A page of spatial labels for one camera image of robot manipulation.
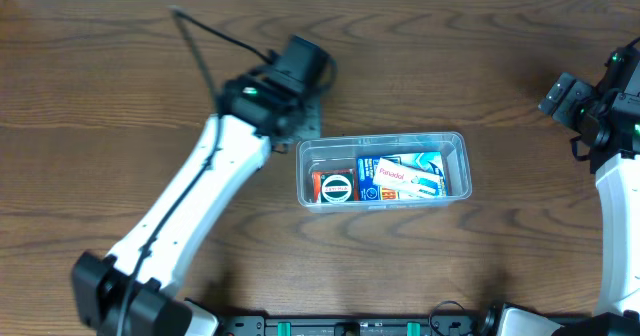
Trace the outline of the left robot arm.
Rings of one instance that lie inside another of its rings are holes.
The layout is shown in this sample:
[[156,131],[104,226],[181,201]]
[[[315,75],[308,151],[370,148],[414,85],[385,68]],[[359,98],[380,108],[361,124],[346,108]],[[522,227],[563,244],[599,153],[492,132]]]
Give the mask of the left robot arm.
[[332,85],[250,71],[215,91],[215,113],[150,210],[105,257],[85,252],[73,266],[80,321],[99,335],[215,334],[214,313],[176,298],[194,257],[275,145],[318,131],[319,100]]

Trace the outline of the white Panadol box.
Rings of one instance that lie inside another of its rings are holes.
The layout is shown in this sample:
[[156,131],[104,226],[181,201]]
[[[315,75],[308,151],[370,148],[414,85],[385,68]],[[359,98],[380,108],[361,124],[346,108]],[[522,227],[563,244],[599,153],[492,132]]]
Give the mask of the white Panadol box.
[[446,195],[441,176],[380,159],[374,171],[373,183],[412,197],[433,198]]

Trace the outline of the blue Kool Fever box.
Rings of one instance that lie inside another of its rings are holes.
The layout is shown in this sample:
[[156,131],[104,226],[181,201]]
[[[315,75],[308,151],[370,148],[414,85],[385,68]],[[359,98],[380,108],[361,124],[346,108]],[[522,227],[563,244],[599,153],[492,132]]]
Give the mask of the blue Kool Fever box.
[[373,183],[374,171],[380,159],[387,159],[394,163],[406,167],[419,169],[425,172],[439,175],[448,195],[446,186],[446,176],[444,173],[443,161],[440,152],[414,152],[404,154],[364,156],[357,159],[357,176],[359,186],[359,199],[361,201],[394,201],[394,200],[414,200],[418,197],[383,188]]

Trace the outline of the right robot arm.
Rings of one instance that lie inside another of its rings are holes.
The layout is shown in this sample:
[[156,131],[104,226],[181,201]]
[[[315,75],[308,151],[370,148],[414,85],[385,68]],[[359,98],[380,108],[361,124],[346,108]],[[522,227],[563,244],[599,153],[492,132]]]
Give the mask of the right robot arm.
[[603,226],[596,314],[639,310],[639,40],[618,47],[596,84],[563,73],[538,109],[577,133],[574,159],[595,176]]

